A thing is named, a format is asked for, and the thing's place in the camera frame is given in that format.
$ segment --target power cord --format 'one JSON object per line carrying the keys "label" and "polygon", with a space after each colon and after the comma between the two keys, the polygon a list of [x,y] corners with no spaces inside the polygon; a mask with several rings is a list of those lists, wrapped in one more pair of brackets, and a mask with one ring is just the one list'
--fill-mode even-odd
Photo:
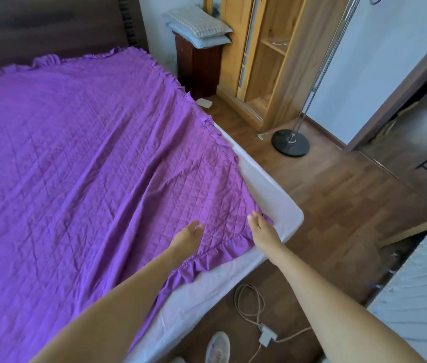
{"label": "power cord", "polygon": [[[255,295],[257,296],[257,313],[245,313],[244,311],[241,310],[240,308],[240,300],[241,300],[241,296],[242,293],[246,290],[246,289],[250,289],[252,290]],[[251,363],[251,361],[255,358],[255,356],[259,353],[260,348],[262,346],[267,347],[269,345],[269,342],[272,340],[275,343],[283,343],[284,341],[288,341],[290,339],[295,338],[296,336],[302,334],[303,332],[306,332],[307,330],[311,330],[311,327],[307,327],[305,329],[302,329],[300,331],[298,331],[297,333],[290,335],[288,337],[285,337],[284,339],[277,339],[277,334],[271,330],[270,328],[268,328],[266,325],[264,325],[263,323],[260,322],[260,314],[262,313],[262,311],[264,311],[264,308],[266,306],[266,302],[264,300],[264,297],[262,296],[262,294],[260,294],[260,292],[257,290],[257,288],[252,285],[252,284],[240,284],[234,292],[234,305],[235,305],[235,309],[237,310],[237,312],[239,312],[239,315],[241,315],[241,317],[246,320],[247,322],[253,324],[253,325],[257,325],[257,327],[260,330],[260,338],[259,338],[259,348],[257,349],[257,351],[255,352],[255,354],[252,356],[252,358],[248,361],[248,363]]]}

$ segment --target dark wooden nightstand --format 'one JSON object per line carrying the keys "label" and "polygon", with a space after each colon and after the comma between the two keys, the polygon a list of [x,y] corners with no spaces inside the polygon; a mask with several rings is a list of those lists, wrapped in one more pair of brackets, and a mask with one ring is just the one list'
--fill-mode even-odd
{"label": "dark wooden nightstand", "polygon": [[177,47],[178,80],[193,99],[215,95],[220,76],[222,46],[199,50],[173,32]]}

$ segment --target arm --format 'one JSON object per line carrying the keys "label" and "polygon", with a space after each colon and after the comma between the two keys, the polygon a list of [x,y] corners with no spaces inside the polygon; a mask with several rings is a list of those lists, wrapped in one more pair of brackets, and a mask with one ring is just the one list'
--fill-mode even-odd
{"label": "arm", "polygon": [[400,336],[292,253],[258,213],[248,220],[256,246],[288,280],[331,363],[425,363]]}
{"label": "arm", "polygon": [[122,362],[168,276],[198,250],[204,225],[197,225],[189,224],[161,255],[90,305],[31,362]]}

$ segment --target white sneaker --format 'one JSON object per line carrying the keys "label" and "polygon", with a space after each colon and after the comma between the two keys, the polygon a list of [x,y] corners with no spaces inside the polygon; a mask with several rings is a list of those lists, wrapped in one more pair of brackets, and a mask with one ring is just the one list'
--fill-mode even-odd
{"label": "white sneaker", "polygon": [[229,363],[230,340],[223,331],[217,332],[209,342],[205,363]]}

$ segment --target wooden wardrobe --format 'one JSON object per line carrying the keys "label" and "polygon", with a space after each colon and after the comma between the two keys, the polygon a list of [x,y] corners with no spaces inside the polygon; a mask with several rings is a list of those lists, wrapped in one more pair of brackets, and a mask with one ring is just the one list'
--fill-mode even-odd
{"label": "wooden wardrobe", "polygon": [[350,0],[222,0],[217,95],[257,132],[295,118]]}

